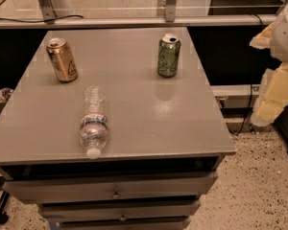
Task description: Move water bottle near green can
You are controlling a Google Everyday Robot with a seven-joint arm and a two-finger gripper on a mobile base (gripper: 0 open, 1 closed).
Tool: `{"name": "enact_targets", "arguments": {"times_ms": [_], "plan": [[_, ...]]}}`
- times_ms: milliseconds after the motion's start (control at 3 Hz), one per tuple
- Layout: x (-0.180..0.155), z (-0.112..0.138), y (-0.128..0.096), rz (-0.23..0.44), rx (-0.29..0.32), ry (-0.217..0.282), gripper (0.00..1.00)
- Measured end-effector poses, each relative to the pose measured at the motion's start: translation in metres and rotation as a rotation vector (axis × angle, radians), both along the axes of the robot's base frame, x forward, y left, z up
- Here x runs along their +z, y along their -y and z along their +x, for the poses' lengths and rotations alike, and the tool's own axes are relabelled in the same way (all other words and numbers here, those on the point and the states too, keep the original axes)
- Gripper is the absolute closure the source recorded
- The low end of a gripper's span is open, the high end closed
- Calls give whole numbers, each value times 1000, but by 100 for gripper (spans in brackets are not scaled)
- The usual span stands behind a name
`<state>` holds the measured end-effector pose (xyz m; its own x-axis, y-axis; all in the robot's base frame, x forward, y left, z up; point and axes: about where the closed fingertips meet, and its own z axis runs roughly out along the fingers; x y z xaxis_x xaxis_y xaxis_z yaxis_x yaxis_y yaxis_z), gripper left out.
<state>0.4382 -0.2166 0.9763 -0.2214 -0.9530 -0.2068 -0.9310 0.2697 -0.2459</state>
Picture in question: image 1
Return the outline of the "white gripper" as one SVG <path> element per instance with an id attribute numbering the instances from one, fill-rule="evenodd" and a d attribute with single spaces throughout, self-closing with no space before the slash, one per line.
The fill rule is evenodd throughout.
<path id="1" fill-rule="evenodd" d="M 250 46 L 259 50 L 270 47 L 271 55 L 282 61 L 275 69 L 267 69 L 259 86 L 251 123 L 257 127 L 271 124 L 288 105 L 288 4 L 261 33 L 250 41 Z"/>

